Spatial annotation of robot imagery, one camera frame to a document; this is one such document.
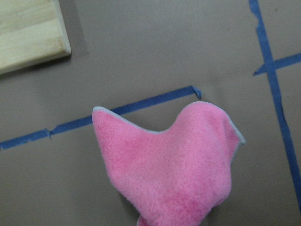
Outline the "pink microfiber cloth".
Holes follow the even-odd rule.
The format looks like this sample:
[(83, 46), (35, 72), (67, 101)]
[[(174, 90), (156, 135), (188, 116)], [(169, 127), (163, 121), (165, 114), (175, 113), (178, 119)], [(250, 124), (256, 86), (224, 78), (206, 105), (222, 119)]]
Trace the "pink microfiber cloth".
[(109, 179), (140, 213), (139, 226), (198, 226), (229, 196), (230, 165), (245, 139), (221, 108), (191, 103), (164, 131), (104, 107), (92, 121)]

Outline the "bamboo cutting board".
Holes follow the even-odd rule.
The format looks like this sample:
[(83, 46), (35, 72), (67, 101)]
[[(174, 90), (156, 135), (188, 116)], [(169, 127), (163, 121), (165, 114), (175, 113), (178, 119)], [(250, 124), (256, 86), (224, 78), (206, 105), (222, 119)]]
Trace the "bamboo cutting board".
[(0, 73), (6, 74), (71, 54), (57, 0), (0, 2)]

